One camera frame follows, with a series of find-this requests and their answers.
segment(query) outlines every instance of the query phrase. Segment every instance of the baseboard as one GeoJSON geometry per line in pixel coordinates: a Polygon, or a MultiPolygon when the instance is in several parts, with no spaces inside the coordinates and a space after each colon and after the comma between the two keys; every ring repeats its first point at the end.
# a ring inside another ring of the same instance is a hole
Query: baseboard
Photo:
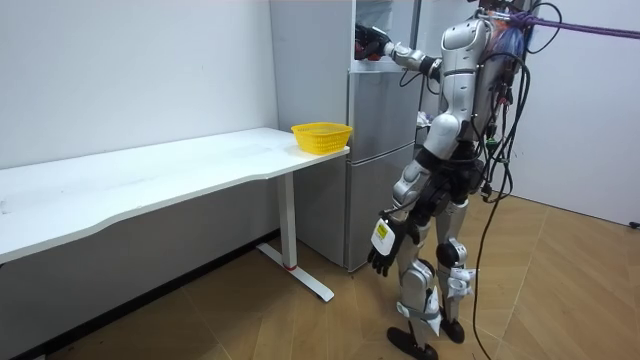
{"type": "Polygon", "coordinates": [[[35,346],[22,354],[11,358],[11,360],[33,360],[43,354],[52,354],[75,341],[91,334],[92,332],[109,325],[110,323],[122,318],[123,316],[130,314],[141,307],[157,300],[172,291],[179,289],[180,287],[202,277],[211,271],[221,267],[230,261],[237,259],[238,257],[248,253],[255,249],[255,247],[261,243],[268,242],[280,236],[280,229],[276,229],[268,234],[265,234],[252,242],[243,245],[228,254],[222,255],[219,258],[210,261],[194,270],[189,271],[186,274],[178,276],[177,278],[166,282],[157,288],[150,290],[135,299],[127,301],[126,303],[115,307],[107,311],[106,313],[99,315],[75,328],[60,334],[53,339],[50,339],[38,346],[35,346]]]}

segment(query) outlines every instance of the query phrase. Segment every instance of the white desk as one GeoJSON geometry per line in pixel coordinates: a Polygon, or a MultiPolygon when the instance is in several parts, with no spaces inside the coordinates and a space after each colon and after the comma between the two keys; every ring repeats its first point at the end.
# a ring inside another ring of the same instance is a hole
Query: white desk
{"type": "Polygon", "coordinates": [[[0,170],[0,264],[165,206],[278,177],[283,254],[258,248],[329,301],[331,290],[296,266],[292,172],[348,152],[311,155],[292,134],[259,128],[0,170]]]}

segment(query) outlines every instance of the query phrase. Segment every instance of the parquet floor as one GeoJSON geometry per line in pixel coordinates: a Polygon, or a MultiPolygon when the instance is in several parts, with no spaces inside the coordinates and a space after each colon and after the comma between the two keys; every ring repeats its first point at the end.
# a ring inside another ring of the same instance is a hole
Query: parquet floor
{"type": "MultiPolygon", "coordinates": [[[[475,264],[489,205],[473,201],[460,240],[475,264]]],[[[435,263],[435,231],[423,257],[435,263]]],[[[398,280],[354,274],[304,245],[300,265],[335,298],[323,304],[253,251],[50,358],[400,360],[398,280]]],[[[498,210],[480,271],[478,327],[495,360],[640,359],[640,231],[517,198],[498,210]]],[[[432,337],[440,359],[483,359],[463,301],[463,345],[432,337]]]]}

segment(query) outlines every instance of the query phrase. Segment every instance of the yellow label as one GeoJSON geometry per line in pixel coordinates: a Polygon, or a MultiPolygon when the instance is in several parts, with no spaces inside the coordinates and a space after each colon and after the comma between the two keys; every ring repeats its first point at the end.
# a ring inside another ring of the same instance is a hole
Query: yellow label
{"type": "Polygon", "coordinates": [[[380,235],[380,237],[383,239],[385,236],[387,236],[387,229],[382,224],[378,225],[376,231],[378,232],[378,235],[380,235]]]}

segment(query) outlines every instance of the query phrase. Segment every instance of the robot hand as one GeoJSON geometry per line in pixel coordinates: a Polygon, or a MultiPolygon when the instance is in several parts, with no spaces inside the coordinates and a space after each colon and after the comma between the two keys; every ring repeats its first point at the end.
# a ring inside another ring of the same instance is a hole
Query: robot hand
{"type": "Polygon", "coordinates": [[[369,28],[361,24],[356,24],[356,45],[355,59],[378,61],[382,58],[384,47],[391,40],[382,30],[375,27],[369,28]]]}
{"type": "Polygon", "coordinates": [[[385,217],[378,222],[373,235],[378,241],[372,239],[374,246],[372,246],[371,252],[367,257],[367,262],[371,264],[378,274],[382,274],[385,277],[388,275],[389,268],[393,265],[400,250],[400,245],[407,234],[406,228],[406,223],[395,224],[385,217]],[[391,249],[389,250],[389,246],[385,248],[382,242],[387,242],[385,245],[389,245],[391,249]]]}

